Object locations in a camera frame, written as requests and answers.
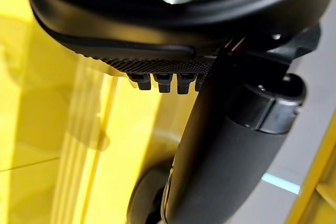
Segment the yellow panel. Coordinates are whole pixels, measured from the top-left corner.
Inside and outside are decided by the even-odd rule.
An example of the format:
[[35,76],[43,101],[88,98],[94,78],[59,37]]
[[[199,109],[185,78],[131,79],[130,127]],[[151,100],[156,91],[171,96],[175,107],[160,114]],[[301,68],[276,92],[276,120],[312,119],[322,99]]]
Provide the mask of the yellow panel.
[[59,160],[0,173],[0,223],[47,224]]
[[336,113],[331,120],[287,224],[336,223]]
[[0,171],[59,157],[78,56],[32,19],[28,0],[0,0]]

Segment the black plastic bracket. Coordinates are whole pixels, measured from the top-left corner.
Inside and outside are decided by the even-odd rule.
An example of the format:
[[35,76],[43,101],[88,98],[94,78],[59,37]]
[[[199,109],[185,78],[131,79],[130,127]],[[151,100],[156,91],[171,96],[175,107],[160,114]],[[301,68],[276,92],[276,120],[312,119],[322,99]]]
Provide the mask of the black plastic bracket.
[[154,80],[159,84],[160,93],[169,93],[170,92],[170,83],[173,79],[172,73],[155,73]]
[[178,73],[177,74],[177,93],[188,94],[189,85],[196,79],[196,73]]
[[140,90],[151,90],[151,77],[149,73],[128,73],[131,81],[138,84]]

